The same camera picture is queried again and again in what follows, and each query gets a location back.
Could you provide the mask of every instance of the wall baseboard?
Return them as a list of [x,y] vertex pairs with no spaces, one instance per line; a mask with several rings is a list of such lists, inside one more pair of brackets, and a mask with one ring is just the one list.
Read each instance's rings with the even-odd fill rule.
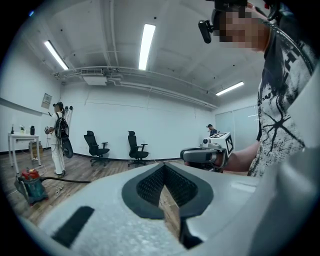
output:
[[[86,155],[86,154],[79,154],[79,153],[73,153],[76,156],[80,156],[80,157],[85,157],[85,158],[91,158],[91,159],[98,159],[99,157],[95,157],[95,156],[91,156],[91,155]],[[116,158],[106,158],[107,160],[110,161],[121,161],[121,162],[129,162],[129,161],[133,161],[135,160],[134,158],[132,159],[116,159]],[[174,160],[181,160],[181,158],[165,158],[165,159],[146,159],[143,160],[144,162],[161,162],[161,161],[174,161]]]
[[[43,147],[42,149],[43,149],[43,150],[48,150],[48,149],[51,149],[51,147]],[[19,149],[19,150],[15,150],[15,152],[16,152],[16,153],[22,153],[22,152],[26,153],[26,152],[29,152],[29,149],[28,149],[28,148],[26,148],[26,149]],[[2,152],[0,152],[0,156],[1,156],[1,155],[9,155],[9,151],[2,151]]]

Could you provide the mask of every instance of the air vent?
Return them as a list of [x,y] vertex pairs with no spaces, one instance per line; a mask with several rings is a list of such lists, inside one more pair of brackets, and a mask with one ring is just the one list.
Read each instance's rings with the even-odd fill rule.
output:
[[90,75],[90,76],[102,76],[102,69],[89,68],[89,69],[81,69],[81,75]]

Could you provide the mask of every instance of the fluorescent ceiling light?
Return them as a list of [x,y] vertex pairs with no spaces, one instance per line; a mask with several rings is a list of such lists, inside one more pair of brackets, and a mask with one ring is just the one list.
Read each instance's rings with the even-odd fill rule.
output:
[[146,70],[149,57],[149,51],[151,47],[152,38],[154,37],[156,26],[145,24],[142,35],[139,69]]
[[216,93],[215,95],[220,96],[221,94],[225,94],[225,93],[227,93],[227,92],[229,92],[229,91],[231,91],[233,89],[236,89],[236,88],[238,88],[240,86],[243,86],[243,85],[244,85],[244,82],[239,82],[239,83],[237,83],[237,84],[235,84],[235,85],[233,85],[233,86],[231,86],[231,87],[229,87],[229,88],[227,88],[225,90],[222,90],[222,91]]
[[61,67],[64,70],[68,70],[68,66],[65,64],[65,62],[60,58],[59,54],[56,52],[55,48],[52,46],[50,41],[46,41],[44,45],[48,48],[49,52],[53,55],[53,57],[56,59],[57,62],[61,65]]

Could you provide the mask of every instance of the bottle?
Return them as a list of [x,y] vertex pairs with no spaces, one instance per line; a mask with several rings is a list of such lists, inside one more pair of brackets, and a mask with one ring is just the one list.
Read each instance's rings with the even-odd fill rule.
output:
[[30,128],[30,135],[35,135],[35,127],[33,125]]

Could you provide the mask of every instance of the chair armrest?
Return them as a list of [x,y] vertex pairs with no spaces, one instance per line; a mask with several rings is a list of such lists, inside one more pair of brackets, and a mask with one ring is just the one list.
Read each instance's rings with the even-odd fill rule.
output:
[[103,148],[105,148],[106,144],[108,144],[108,142],[102,142],[102,144],[103,144]]
[[144,151],[145,145],[148,145],[148,144],[141,144],[141,145],[142,145],[141,151]]

